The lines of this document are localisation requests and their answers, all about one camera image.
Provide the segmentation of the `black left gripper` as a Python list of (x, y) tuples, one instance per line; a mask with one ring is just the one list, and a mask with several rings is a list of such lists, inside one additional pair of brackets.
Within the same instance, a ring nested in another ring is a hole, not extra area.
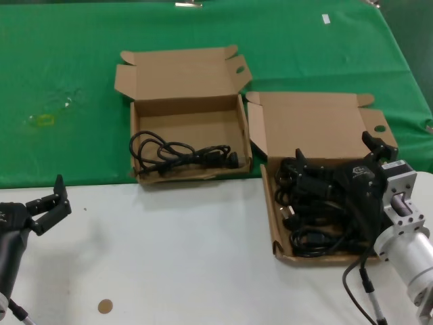
[(1, 203), (1, 294), (11, 295), (30, 229), (42, 236), (72, 213), (62, 175), (56, 177), (53, 194), (26, 204)]

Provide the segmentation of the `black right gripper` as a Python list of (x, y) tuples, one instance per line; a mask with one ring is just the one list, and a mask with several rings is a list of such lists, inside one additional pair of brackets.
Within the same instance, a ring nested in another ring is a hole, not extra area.
[(342, 188), (346, 207), (358, 222), (365, 239), (374, 244), (385, 223), (385, 185), (380, 167), (396, 160), (397, 147), (388, 145), (380, 137), (373, 137), (368, 131), (364, 131), (361, 138), (369, 153), (364, 158), (344, 161), (334, 168), (309, 163), (297, 148), (296, 186), (307, 194), (330, 199), (336, 195), (335, 180)]

